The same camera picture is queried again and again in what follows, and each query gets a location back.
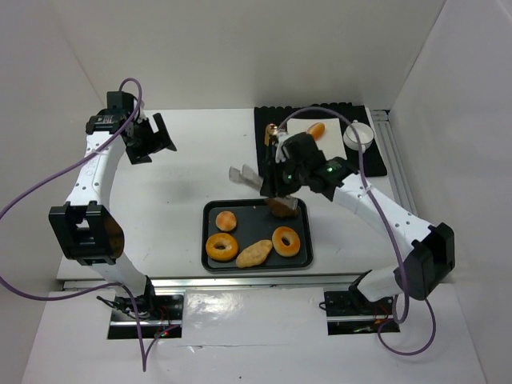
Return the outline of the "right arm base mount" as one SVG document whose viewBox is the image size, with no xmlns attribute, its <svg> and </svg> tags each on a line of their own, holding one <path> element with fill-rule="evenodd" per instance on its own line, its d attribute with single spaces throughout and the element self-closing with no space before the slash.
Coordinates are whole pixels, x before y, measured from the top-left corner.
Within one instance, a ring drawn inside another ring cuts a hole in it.
<svg viewBox="0 0 512 384">
<path fill-rule="evenodd" d="M 380 325 L 384 333 L 399 333 L 392 304 L 391 297 L 369 302 L 355 289 L 348 289 L 326 290 L 318 307 L 326 314 L 329 336 L 376 334 Z"/>
</svg>

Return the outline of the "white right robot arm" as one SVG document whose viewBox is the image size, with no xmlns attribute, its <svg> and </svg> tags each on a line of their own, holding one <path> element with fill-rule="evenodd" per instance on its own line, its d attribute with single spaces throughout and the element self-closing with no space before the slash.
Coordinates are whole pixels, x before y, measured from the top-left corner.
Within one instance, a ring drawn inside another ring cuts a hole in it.
<svg viewBox="0 0 512 384">
<path fill-rule="evenodd" d="M 406 294 L 426 300 L 455 267 L 454 231 L 423 220 L 369 183 L 344 158 L 328 159 L 306 133 L 269 138 L 263 160 L 262 195 L 284 198 L 302 187 L 321 194 L 391 241 L 397 267 L 372 270 L 356 282 L 369 302 Z"/>
</svg>

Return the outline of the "metal tongs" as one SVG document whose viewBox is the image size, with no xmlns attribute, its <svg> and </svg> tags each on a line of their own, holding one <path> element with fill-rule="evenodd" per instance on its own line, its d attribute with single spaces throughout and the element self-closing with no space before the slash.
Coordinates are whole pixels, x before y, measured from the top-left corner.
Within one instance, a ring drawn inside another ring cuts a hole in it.
<svg viewBox="0 0 512 384">
<path fill-rule="evenodd" d="M 231 166 L 229 168 L 229 180 L 235 184 L 248 186 L 256 191 L 260 191 L 263 184 L 263 178 L 247 164 L 244 164 L 240 170 Z"/>
</svg>

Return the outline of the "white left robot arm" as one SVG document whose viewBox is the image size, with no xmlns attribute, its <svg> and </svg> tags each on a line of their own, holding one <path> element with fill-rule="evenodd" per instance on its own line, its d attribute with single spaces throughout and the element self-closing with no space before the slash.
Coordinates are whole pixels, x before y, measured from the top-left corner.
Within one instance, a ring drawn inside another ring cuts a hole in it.
<svg viewBox="0 0 512 384">
<path fill-rule="evenodd" d="M 81 167 L 66 202 L 53 206 L 50 225 L 64 256 L 97 272 L 116 285 L 114 308 L 123 311 L 155 310 L 150 279 L 138 271 L 124 252 L 125 236 L 110 213 L 110 194 L 121 157 L 132 164 L 150 162 L 160 150 L 175 150 L 160 113 L 151 118 L 137 113 L 119 136 L 115 131 L 127 122 L 125 110 L 102 110 L 86 124 L 86 152 L 92 159 Z"/>
</svg>

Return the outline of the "orange bread roll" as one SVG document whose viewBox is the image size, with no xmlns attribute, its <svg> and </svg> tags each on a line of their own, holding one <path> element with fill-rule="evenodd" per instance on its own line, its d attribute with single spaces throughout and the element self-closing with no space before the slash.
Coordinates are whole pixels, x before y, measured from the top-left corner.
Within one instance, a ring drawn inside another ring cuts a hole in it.
<svg viewBox="0 0 512 384">
<path fill-rule="evenodd" d="M 325 124 L 322 122 L 316 122 L 312 126 L 310 126 L 306 132 L 310 135 L 315 141 L 318 141 L 322 138 L 325 133 Z"/>
</svg>

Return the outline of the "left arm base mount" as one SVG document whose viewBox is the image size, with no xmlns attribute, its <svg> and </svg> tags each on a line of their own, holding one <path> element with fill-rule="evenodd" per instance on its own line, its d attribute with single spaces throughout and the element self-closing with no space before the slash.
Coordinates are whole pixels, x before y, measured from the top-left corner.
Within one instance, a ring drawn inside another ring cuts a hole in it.
<svg viewBox="0 0 512 384">
<path fill-rule="evenodd" d="M 115 297 L 97 300 L 111 309 L 107 338 L 109 340 L 127 340 L 138 337 L 135 312 L 128 299 Z M 143 305 L 139 300 L 138 311 L 140 327 L 144 339 L 181 338 L 184 310 L 183 294 L 164 294 L 153 297 L 152 306 Z"/>
</svg>

